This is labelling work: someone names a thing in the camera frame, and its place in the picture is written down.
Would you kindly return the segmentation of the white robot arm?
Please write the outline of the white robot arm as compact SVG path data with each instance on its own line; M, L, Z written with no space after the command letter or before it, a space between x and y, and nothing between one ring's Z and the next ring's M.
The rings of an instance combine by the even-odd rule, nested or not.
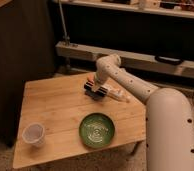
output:
M187 97L160 88L120 68L117 54L96 61L97 87L112 78L146 105L147 171L194 171L194 121Z

